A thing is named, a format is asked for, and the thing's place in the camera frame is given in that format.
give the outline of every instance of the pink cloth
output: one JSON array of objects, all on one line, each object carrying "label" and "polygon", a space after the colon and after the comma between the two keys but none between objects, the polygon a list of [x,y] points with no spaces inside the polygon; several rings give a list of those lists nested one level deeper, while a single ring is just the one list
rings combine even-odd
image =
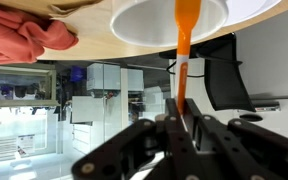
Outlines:
[{"label": "pink cloth", "polygon": [[78,39],[60,21],[42,21],[25,12],[0,7],[0,64],[34,63],[44,47],[64,50]]}]

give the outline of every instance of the white bowl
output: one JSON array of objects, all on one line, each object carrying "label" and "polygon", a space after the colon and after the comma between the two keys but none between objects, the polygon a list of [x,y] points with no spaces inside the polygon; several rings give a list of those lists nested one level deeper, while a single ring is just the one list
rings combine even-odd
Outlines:
[{"label": "white bowl", "polygon": [[[121,40],[148,47],[177,45],[175,0],[113,0],[110,28]],[[191,41],[205,38],[225,23],[224,0],[202,0],[201,14]]]}]

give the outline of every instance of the chair backrest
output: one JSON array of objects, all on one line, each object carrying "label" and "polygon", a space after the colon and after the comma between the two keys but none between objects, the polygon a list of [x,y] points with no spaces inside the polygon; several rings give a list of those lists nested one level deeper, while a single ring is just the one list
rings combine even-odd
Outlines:
[{"label": "chair backrest", "polygon": [[204,83],[214,110],[243,109],[255,112],[236,63],[235,35],[210,40],[197,52],[202,56],[231,62],[205,59]]}]

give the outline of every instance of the wooden table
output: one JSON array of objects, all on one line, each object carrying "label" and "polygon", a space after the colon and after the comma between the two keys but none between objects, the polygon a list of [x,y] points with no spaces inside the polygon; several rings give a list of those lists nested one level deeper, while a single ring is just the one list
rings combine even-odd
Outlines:
[{"label": "wooden table", "polygon": [[[76,4],[87,0],[0,0],[0,4],[15,7],[31,13],[47,17],[52,13],[50,4]],[[112,0],[103,0],[91,7],[81,9],[79,13],[72,14],[63,21],[73,31],[77,31],[80,42],[73,48],[65,51],[55,51],[46,49],[45,53],[39,57],[43,60],[99,60],[120,57],[138,56],[156,53],[169,48],[148,48],[127,44],[117,39],[109,29],[111,18]],[[282,0],[278,5],[269,11],[252,18],[248,21],[224,27],[217,33],[208,37],[212,39],[230,32],[234,32],[265,19],[271,18],[288,10],[288,0]]]}]

